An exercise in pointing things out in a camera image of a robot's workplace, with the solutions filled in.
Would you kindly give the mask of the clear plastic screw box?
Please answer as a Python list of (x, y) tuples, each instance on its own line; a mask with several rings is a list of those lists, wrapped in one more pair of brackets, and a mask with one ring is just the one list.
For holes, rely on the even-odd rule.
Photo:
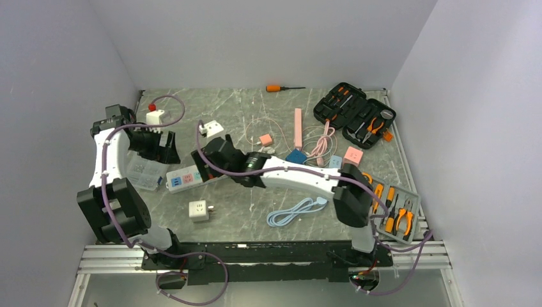
[(164, 180), (169, 166), (144, 159), (136, 153), (129, 157), (126, 177), (131, 184), (139, 189), (155, 191)]

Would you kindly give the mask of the white power strip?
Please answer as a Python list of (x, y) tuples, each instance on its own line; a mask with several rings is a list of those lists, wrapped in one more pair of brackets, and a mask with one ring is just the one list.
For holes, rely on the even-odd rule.
[(211, 184), (226, 179), (225, 176), (203, 181), (196, 165), (187, 166), (166, 173), (166, 187), (172, 194)]

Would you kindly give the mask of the salmon pink usb charger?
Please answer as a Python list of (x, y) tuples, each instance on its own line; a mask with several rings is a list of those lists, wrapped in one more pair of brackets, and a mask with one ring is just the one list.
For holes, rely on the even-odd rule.
[(274, 143), (274, 140), (270, 134), (264, 134), (259, 137), (258, 145), (270, 146)]

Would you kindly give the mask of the white cube socket adapter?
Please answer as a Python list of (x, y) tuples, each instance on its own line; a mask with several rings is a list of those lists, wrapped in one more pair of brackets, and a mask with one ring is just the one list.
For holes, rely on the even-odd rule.
[(214, 211), (213, 205), (207, 205), (205, 200), (189, 202), (189, 219), (193, 223), (208, 221), (210, 213)]

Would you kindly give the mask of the blue cube socket adapter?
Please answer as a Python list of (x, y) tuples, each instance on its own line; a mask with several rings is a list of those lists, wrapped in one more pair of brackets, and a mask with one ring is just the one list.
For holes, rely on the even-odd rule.
[(307, 156), (297, 149), (292, 150), (285, 158), (285, 161), (295, 164), (303, 164), (306, 162), (306, 160)]

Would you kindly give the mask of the pink power adapter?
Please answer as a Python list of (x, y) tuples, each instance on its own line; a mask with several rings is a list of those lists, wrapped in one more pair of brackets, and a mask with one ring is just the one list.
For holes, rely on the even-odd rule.
[(294, 110), (294, 148), (296, 150), (302, 149), (302, 110), (301, 108), (295, 108)]

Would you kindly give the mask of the light blue power strip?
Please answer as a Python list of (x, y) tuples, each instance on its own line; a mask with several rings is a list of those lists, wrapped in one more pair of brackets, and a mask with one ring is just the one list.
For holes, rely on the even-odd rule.
[(329, 160), (328, 168), (340, 168), (343, 164), (343, 158), (337, 155), (332, 155)]

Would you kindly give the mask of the pink cube socket adapter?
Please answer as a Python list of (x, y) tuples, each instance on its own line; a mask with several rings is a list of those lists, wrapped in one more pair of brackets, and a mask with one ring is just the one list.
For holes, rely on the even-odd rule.
[(358, 148), (349, 146), (343, 157), (343, 164), (352, 164), (354, 166), (359, 166), (364, 152)]

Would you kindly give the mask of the black tool case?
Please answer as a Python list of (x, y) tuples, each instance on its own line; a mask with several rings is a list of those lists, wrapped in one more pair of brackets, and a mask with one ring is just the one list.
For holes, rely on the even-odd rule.
[[(348, 83), (334, 86), (313, 108), (313, 115), (319, 122), (340, 130), (345, 139), (362, 149), (372, 148), (381, 139), (390, 142), (394, 137), (391, 126), (396, 111)], [(367, 127), (374, 117), (383, 118), (385, 123), (363, 143)]]

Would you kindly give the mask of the grey tool case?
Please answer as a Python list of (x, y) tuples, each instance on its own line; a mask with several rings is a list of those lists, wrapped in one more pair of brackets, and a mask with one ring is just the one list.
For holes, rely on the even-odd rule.
[[(400, 243), (411, 243), (419, 229), (417, 222), (421, 204), (420, 196), (411, 190), (390, 185), (369, 173), (363, 172), (363, 175), (368, 179), (374, 192), (377, 184), (381, 183), (384, 186), (380, 198), (384, 206), (378, 204), (377, 213), (373, 214), (373, 200), (369, 211), (371, 217), (380, 216), (374, 219), (376, 232)], [(389, 215), (382, 217), (385, 209), (389, 211)]]

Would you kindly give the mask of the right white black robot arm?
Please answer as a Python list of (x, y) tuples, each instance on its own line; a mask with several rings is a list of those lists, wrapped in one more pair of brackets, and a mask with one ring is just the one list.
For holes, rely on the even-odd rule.
[(204, 181), (226, 175), (248, 188), (287, 188), (331, 201), (338, 221), (351, 229), (355, 262), (368, 265), (376, 258), (372, 208), (381, 200), (353, 164), (341, 168), (317, 168), (267, 153), (243, 153), (234, 147), (229, 135), (214, 138), (205, 146), (197, 144), (191, 156)]

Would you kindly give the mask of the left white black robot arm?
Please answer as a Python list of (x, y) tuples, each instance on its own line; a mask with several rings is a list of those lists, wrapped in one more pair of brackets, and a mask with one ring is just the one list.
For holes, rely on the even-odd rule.
[(161, 164), (178, 164), (175, 133), (143, 127), (133, 110), (119, 104), (105, 109), (106, 119), (90, 130), (97, 149), (89, 187), (77, 193), (77, 203), (101, 243), (139, 244), (154, 262), (174, 269), (184, 252), (176, 235), (152, 223), (144, 200), (126, 177), (125, 158), (134, 151)]

